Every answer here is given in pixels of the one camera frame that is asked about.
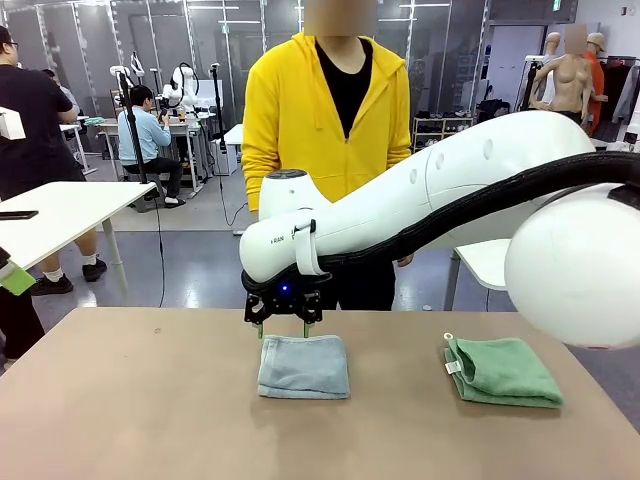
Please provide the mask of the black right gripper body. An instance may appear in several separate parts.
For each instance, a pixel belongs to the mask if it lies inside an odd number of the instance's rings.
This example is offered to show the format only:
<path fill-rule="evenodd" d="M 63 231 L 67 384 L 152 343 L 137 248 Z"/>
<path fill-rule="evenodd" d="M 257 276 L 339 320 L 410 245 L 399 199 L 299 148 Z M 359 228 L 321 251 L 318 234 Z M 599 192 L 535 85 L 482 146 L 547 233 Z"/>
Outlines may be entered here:
<path fill-rule="evenodd" d="M 278 284 L 260 294 L 263 317 L 272 315 L 311 316 L 311 288 L 305 285 Z"/>

